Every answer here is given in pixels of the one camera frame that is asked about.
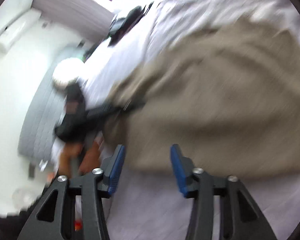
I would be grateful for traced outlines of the person's left hand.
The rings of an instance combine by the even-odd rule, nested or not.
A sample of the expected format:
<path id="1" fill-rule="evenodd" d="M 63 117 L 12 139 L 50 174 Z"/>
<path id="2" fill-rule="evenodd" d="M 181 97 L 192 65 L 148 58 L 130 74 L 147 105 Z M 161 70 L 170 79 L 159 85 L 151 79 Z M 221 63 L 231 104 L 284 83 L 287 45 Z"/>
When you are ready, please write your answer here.
<path id="1" fill-rule="evenodd" d="M 59 156 L 58 174 L 71 178 L 71 162 L 79 161 L 78 172 L 86 174 L 101 165 L 103 137 L 96 137 L 89 149 L 84 149 L 83 142 L 67 142 Z"/>

